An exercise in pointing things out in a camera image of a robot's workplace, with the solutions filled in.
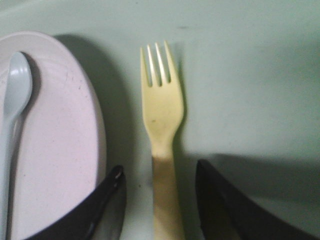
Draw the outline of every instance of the spoon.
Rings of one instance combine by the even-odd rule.
[[[9,203],[10,165],[17,118],[26,107],[32,92],[32,76],[21,52],[11,56],[4,95],[0,134],[0,240],[6,239]]]

